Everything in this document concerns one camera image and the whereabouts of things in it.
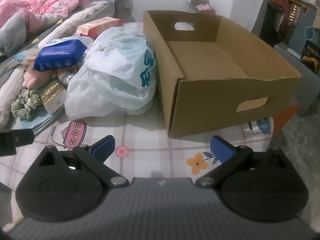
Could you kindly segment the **gold foil pack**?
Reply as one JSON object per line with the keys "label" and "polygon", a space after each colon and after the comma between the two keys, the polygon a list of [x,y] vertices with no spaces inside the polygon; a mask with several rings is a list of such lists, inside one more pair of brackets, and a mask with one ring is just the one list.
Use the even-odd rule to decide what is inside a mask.
{"label": "gold foil pack", "polygon": [[65,103],[67,90],[57,77],[54,77],[40,93],[42,104],[49,114],[54,114]]}

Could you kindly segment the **pink plush toy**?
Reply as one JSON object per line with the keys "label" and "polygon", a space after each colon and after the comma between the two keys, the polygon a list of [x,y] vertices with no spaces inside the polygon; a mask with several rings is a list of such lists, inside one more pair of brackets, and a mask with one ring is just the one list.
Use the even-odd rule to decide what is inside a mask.
{"label": "pink plush toy", "polygon": [[45,86],[53,78],[53,71],[45,70],[43,72],[39,72],[34,68],[34,63],[31,63],[25,71],[23,77],[24,81],[22,83],[22,87],[24,89],[38,90]]}

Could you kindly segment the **blue tissue pack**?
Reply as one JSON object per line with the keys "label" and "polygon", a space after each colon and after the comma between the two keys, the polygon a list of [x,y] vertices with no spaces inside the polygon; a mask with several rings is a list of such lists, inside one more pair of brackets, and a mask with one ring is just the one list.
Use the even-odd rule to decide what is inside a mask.
{"label": "blue tissue pack", "polygon": [[67,40],[42,48],[34,61],[34,69],[39,72],[71,68],[79,64],[87,47],[77,39]]}

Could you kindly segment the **light blue towel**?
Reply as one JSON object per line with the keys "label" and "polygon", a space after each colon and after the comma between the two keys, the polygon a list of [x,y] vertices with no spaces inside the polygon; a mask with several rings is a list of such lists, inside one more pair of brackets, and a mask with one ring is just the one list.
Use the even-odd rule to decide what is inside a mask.
{"label": "light blue towel", "polygon": [[63,112],[64,107],[61,106],[55,113],[49,114],[46,109],[41,106],[35,112],[30,120],[20,120],[17,118],[12,125],[12,129],[31,129],[35,136],[45,130],[55,119]]}

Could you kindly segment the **green scrunchie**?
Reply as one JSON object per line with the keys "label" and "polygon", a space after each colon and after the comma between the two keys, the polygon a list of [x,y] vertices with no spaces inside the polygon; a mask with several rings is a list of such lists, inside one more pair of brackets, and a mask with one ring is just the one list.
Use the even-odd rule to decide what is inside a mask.
{"label": "green scrunchie", "polygon": [[16,101],[11,104],[12,115],[20,120],[30,120],[42,100],[34,90],[22,89]]}

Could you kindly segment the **white fuzzy blanket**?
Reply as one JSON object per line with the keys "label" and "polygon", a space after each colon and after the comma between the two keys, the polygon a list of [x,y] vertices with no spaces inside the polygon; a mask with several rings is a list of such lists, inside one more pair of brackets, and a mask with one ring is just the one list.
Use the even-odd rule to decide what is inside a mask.
{"label": "white fuzzy blanket", "polygon": [[[91,6],[74,13],[69,18],[61,23],[53,25],[53,27],[44,31],[37,38],[38,41],[29,43],[25,49],[36,48],[44,45],[56,38],[71,36],[75,33],[77,27],[81,24],[97,20],[105,16],[113,16],[115,13],[114,5],[106,1],[93,2]],[[23,70],[24,67],[17,66],[11,70],[7,70],[6,65],[9,61],[6,60],[1,64],[1,129],[8,126],[11,112],[11,104],[22,89]]]}

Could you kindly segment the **brown cardboard box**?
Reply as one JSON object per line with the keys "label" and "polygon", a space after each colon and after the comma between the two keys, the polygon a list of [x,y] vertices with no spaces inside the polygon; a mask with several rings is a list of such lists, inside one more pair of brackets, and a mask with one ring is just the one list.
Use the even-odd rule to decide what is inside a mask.
{"label": "brown cardboard box", "polygon": [[271,117],[289,105],[300,73],[272,47],[223,16],[144,12],[170,138]]}

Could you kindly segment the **white plastic bag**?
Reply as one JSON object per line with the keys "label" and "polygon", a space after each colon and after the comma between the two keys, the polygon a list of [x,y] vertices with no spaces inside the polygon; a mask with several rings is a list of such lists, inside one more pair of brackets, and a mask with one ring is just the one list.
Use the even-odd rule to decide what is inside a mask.
{"label": "white plastic bag", "polygon": [[152,105],[156,83],[157,61],[142,25],[112,27],[95,39],[70,80],[66,115],[75,120],[143,114]]}

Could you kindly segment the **pink grey quilt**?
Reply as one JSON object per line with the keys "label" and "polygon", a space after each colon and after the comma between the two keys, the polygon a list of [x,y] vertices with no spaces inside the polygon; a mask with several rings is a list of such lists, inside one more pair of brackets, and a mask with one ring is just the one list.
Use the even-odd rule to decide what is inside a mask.
{"label": "pink grey quilt", "polygon": [[92,0],[2,0],[1,58],[12,56],[29,39],[40,35]]}

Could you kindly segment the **red wet wipes pack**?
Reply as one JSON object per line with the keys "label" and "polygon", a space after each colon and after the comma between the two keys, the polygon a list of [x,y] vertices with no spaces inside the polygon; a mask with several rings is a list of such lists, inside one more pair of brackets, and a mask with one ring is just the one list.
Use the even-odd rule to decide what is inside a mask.
{"label": "red wet wipes pack", "polygon": [[96,39],[102,32],[113,27],[122,27],[124,21],[118,18],[103,17],[88,23],[79,25],[75,34]]}

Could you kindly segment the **small cardboard box with clothes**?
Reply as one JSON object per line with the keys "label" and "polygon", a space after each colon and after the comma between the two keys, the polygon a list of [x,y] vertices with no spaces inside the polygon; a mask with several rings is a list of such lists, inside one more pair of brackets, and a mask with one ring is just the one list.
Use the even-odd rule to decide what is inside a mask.
{"label": "small cardboard box with clothes", "polygon": [[213,9],[208,0],[190,0],[187,1],[187,5],[192,12],[197,12],[207,15],[216,15],[215,9]]}

